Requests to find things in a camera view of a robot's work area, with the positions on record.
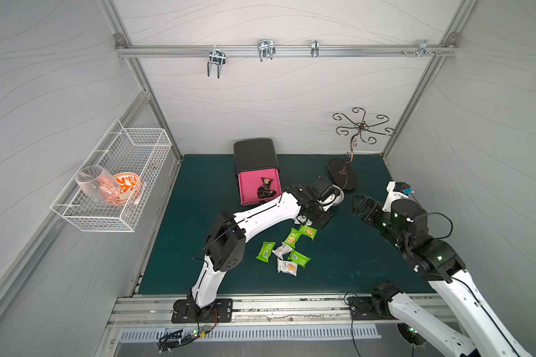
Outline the black cookie packet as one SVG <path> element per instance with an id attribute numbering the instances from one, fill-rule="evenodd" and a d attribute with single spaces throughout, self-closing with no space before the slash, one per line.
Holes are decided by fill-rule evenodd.
<path id="1" fill-rule="evenodd" d="M 274 197 L 277 194 L 275 190 L 266 188 L 266 187 L 259 187 L 257 190 L 257 196 L 259 199 L 267 199 Z"/>
<path id="2" fill-rule="evenodd" d="M 262 178 L 262 187 L 264 189 L 271 189 L 272 179 Z"/>

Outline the pink top drawer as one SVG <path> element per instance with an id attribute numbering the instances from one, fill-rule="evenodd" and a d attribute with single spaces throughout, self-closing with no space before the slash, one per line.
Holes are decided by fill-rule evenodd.
<path id="1" fill-rule="evenodd" d="M 271 189 L 277 192 L 274 197 L 267 199 L 258 198 L 257 190 L 259 187 L 262 187 L 262 178 L 272 179 Z M 238 185 L 241 205 L 256 205 L 267 202 L 280 196 L 282 192 L 279 173 L 275 168 L 241 172 L 238 174 Z"/>

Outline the black pink drawer cabinet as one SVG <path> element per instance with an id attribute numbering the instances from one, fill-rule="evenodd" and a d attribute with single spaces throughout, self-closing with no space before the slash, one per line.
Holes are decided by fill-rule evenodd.
<path id="1" fill-rule="evenodd" d="M 275 168 L 280 171 L 274 143 L 269 138 L 253 138 L 233 145 L 235 175 L 246 171 Z"/>

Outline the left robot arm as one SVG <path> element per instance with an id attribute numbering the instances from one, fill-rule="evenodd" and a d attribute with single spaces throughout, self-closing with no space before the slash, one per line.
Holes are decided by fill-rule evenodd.
<path id="1" fill-rule="evenodd" d="M 241 262 L 246 244 L 253 237 L 286 220 L 324 228 L 332 218 L 331 209 L 343 197 L 341 188 L 320 176 L 313 185 L 291 185 L 276 198 L 248 211 L 220 212 L 202 249 L 202 269 L 188 293 L 189 306 L 197 313 L 212 309 L 226 272 Z"/>

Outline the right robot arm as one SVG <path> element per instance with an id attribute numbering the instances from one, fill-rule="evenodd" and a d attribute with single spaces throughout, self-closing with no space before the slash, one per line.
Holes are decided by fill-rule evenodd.
<path id="1" fill-rule="evenodd" d="M 409 334 L 421 336 L 444 356 L 528 356 L 477 288 L 470 272 L 445 237 L 433 237 L 431 213 L 414 201 L 402 181 L 387 185 L 385 202 L 352 197 L 352 213 L 378 229 L 415 273 L 425 279 L 463 326 L 460 333 L 427 312 L 390 282 L 373 290 L 369 311 L 381 319 L 400 321 Z"/>

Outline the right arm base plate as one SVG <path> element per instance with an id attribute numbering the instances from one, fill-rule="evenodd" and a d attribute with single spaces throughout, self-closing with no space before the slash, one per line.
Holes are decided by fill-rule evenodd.
<path id="1" fill-rule="evenodd" d="M 373 297 L 350 296 L 345 298 L 350 317 L 353 321 L 395 321 L 388 309 L 383 311 Z"/>

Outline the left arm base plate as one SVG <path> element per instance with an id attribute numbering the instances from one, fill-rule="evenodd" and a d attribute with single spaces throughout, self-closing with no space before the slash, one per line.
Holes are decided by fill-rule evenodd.
<path id="1" fill-rule="evenodd" d="M 232 321 L 232 299 L 216 299 L 214 303 L 200 308 L 192 298 L 177 300 L 173 306 L 172 324 L 229 323 Z"/>

